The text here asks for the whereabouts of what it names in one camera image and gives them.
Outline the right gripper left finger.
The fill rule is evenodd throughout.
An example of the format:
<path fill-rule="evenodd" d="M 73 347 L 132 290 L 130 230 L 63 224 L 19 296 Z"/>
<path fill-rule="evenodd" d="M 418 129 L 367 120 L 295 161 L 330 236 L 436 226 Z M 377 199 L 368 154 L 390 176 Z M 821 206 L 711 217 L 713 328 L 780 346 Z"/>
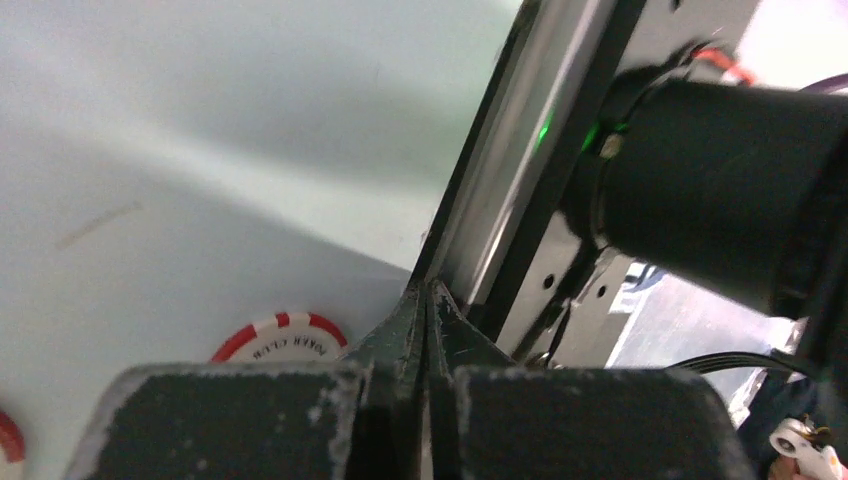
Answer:
<path fill-rule="evenodd" d="M 104 391 L 68 479 L 416 479 L 426 289 L 339 360 L 147 364 Z"/>

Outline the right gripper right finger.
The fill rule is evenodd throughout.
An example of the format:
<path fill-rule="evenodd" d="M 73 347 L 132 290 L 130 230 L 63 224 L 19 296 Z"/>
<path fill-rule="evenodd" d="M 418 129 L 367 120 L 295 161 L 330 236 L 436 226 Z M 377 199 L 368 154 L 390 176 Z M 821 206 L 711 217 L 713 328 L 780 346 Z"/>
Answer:
<path fill-rule="evenodd" d="M 438 479 L 751 479 L 716 391 L 679 369 L 535 370 L 427 288 Z"/>

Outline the white red chip stack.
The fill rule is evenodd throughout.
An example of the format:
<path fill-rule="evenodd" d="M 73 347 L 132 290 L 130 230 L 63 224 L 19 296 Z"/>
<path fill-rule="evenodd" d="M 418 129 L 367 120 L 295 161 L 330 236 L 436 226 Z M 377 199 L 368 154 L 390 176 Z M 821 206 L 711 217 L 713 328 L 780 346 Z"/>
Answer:
<path fill-rule="evenodd" d="M 212 363 L 331 361 L 348 345 L 342 330 L 314 313 L 276 313 L 232 334 L 211 356 Z M 26 440 L 16 419 L 1 410 L 1 477 L 21 479 Z"/>

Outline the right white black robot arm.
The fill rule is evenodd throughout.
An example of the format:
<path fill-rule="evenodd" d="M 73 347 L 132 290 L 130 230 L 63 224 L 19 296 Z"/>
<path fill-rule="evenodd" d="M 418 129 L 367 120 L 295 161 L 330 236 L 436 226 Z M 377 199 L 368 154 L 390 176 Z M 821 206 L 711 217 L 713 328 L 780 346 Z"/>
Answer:
<path fill-rule="evenodd" d="M 439 283 L 409 289 L 336 362 L 146 365 L 104 393 L 69 479 L 753 479 L 704 374 L 800 371 L 847 439 L 847 100 L 622 75 L 620 147 L 591 139 L 564 196 L 583 239 L 768 315 L 803 319 L 794 357 L 662 369 L 515 366 Z"/>

